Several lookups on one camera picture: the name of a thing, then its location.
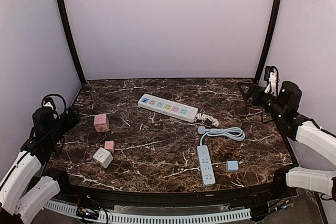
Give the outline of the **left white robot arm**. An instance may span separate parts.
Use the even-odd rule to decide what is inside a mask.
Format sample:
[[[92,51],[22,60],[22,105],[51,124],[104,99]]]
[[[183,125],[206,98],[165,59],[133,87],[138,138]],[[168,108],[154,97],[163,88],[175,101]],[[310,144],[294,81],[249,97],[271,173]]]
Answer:
[[[1,208],[11,216],[8,223],[31,223],[45,204],[59,193],[70,189],[68,173],[50,168],[33,188],[30,181],[44,167],[56,145],[80,122],[76,109],[69,107],[62,114],[43,106],[33,113],[33,127],[28,140],[1,181]]]

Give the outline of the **small pink charger plug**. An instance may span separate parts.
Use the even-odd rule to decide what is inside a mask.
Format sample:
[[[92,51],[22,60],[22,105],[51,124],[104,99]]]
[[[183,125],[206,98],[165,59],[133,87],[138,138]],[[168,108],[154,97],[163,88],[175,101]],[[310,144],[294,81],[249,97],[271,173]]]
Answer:
[[[115,149],[115,142],[114,141],[105,141],[104,149],[113,153]]]

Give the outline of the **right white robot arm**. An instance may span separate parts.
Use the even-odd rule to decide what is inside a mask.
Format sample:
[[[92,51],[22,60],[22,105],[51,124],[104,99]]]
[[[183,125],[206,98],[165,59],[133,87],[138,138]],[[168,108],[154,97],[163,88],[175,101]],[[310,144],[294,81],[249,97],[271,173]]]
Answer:
[[[262,107],[277,124],[278,130],[292,141],[303,144],[335,163],[335,135],[321,128],[314,119],[298,113],[302,92],[284,81],[277,96],[253,83],[238,83],[243,100]],[[325,194],[335,200],[335,172],[288,165],[275,171],[273,193],[286,188],[302,188]]]

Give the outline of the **pink cube socket adapter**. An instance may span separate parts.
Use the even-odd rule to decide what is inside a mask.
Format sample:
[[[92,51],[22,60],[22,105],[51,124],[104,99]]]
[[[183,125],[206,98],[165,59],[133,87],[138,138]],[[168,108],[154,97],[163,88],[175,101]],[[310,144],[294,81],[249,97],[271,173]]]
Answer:
[[[106,114],[95,115],[94,128],[98,133],[107,132],[109,130],[109,120]]]

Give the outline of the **white cube socket adapter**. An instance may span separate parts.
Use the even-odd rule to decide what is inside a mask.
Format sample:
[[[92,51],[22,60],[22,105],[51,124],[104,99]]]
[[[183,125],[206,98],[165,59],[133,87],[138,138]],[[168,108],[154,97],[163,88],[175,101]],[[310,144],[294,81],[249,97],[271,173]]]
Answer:
[[[93,155],[93,159],[103,168],[108,168],[113,161],[113,156],[110,151],[100,147]]]

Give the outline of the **white multicolour power strip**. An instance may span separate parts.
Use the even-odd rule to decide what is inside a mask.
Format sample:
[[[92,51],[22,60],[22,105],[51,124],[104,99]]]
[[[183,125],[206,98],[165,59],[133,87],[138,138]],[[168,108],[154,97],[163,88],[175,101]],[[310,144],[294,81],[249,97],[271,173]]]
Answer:
[[[195,121],[196,115],[198,114],[198,108],[155,97],[146,93],[139,99],[138,106],[190,123]]]

